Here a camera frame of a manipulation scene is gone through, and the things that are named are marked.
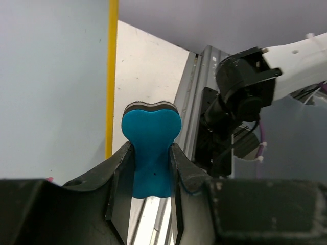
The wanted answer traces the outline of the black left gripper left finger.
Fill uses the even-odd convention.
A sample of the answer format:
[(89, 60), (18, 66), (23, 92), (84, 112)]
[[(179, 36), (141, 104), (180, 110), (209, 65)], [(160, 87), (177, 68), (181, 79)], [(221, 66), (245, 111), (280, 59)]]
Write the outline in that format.
[(1, 244), (126, 244), (134, 179), (127, 142), (62, 186), (1, 180)]

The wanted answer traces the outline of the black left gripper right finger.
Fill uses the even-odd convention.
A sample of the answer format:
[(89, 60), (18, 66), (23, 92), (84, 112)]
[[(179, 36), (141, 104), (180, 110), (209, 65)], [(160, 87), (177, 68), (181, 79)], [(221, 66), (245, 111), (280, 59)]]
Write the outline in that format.
[(169, 149), (175, 244), (326, 244), (326, 186), (216, 179)]

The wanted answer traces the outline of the blue bone shaped eraser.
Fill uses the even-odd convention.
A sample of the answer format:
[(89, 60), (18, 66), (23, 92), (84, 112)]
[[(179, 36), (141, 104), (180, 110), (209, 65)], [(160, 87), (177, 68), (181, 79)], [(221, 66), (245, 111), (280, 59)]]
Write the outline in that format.
[(134, 147), (133, 197), (169, 197), (169, 147), (182, 128), (175, 105), (166, 101), (133, 102), (124, 110), (121, 128)]

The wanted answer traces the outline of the yellow framed whiteboard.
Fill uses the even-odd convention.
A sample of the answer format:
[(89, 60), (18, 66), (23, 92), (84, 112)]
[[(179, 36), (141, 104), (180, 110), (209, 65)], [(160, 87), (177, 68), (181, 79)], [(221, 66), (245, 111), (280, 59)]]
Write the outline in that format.
[(105, 158), (108, 1), (1, 1), (1, 177), (63, 184)]

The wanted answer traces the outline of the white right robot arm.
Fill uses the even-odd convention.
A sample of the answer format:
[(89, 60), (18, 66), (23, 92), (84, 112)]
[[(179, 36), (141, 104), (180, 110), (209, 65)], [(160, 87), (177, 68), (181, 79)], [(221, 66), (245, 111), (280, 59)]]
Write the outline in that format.
[(258, 123), (272, 102), (326, 81), (326, 34), (231, 55), (218, 64), (215, 79), (218, 95), (200, 123), (226, 140), (241, 123)]

